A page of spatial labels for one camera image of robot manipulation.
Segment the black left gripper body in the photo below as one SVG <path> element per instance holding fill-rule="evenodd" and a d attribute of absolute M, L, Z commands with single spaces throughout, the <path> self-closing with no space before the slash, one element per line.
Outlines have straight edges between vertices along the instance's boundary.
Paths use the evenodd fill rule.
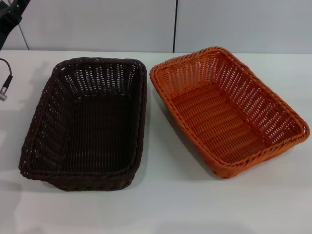
<path fill-rule="evenodd" d="M 2 48 L 11 31 L 21 22 L 23 1 L 14 0 L 8 5 L 0 1 L 0 47 Z"/>

